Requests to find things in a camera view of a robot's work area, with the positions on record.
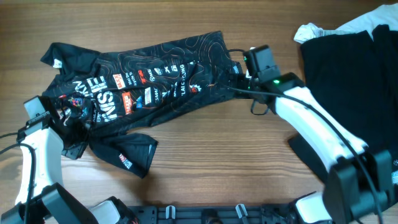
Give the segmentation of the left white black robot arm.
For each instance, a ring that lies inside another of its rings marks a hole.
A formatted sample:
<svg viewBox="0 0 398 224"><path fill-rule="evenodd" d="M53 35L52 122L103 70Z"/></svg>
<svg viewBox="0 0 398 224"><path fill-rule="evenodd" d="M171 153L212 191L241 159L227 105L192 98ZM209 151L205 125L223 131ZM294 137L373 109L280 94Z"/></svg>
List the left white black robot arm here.
<svg viewBox="0 0 398 224"><path fill-rule="evenodd" d="M61 156L66 131L49 98L24 102L29 115L15 133L23 155L22 182L15 206L1 215L1 223L139 223L134 212L115 197L86 208L63 186Z"/></svg>

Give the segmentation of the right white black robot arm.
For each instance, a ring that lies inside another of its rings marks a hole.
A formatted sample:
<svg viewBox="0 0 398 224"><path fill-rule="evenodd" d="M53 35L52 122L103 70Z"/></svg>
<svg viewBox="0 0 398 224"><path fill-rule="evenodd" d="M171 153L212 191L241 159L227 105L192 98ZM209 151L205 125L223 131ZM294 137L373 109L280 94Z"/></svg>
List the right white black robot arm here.
<svg viewBox="0 0 398 224"><path fill-rule="evenodd" d="M326 170L323 191L293 204L297 223L349 223L382 213L395 201L392 158L387 149L371 152L368 144L337 122L293 73L281 75L276 66L229 75L230 90L262 103L296 129Z"/></svg>

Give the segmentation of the black orange printed cycling jersey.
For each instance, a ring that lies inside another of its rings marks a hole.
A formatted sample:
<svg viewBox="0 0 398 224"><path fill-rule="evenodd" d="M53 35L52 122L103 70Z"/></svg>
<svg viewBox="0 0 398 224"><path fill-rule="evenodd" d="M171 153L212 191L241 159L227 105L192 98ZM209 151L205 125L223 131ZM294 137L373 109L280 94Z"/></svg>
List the black orange printed cycling jersey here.
<svg viewBox="0 0 398 224"><path fill-rule="evenodd" d="M123 52L54 42L41 61L58 70L44 96L90 100L87 147L138 177L147 175L157 148L138 129L232 100L224 84L242 72L220 31Z"/></svg>

